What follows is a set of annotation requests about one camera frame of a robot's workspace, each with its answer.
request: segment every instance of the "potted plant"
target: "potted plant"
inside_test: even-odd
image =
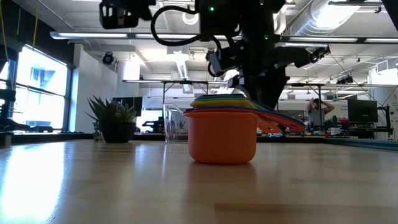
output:
[[[115,101],[105,102],[101,98],[94,96],[94,100],[88,99],[94,116],[86,114],[95,120],[94,122],[94,140],[101,138],[105,142],[122,143],[131,140],[136,130],[136,124],[133,122],[136,117],[134,107],[128,104],[119,105]]]

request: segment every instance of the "person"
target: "person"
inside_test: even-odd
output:
[[[330,103],[326,103],[324,101],[322,101],[322,104],[325,105],[326,108],[322,108],[321,105],[319,104],[319,101],[320,101],[319,99],[312,98],[307,105],[308,118],[310,122],[314,123],[315,126],[321,126],[321,116],[322,116],[322,122],[325,122],[325,115],[332,112],[335,109],[333,105],[331,105]]]

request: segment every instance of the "black plant pot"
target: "black plant pot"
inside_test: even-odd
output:
[[[136,124],[132,122],[99,123],[99,130],[107,143],[126,143],[134,135]]]

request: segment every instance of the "table surface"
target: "table surface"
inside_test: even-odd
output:
[[[0,223],[397,223],[398,153],[258,144],[251,163],[187,144],[90,140],[0,150]]]

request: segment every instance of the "computer monitor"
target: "computer monitor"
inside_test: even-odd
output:
[[[377,123],[377,102],[370,100],[347,100],[348,120],[358,123]]]
[[[128,104],[130,107],[134,105],[136,116],[141,116],[142,97],[119,97],[119,98],[113,98],[113,100],[116,100],[117,102],[120,102],[123,105]]]

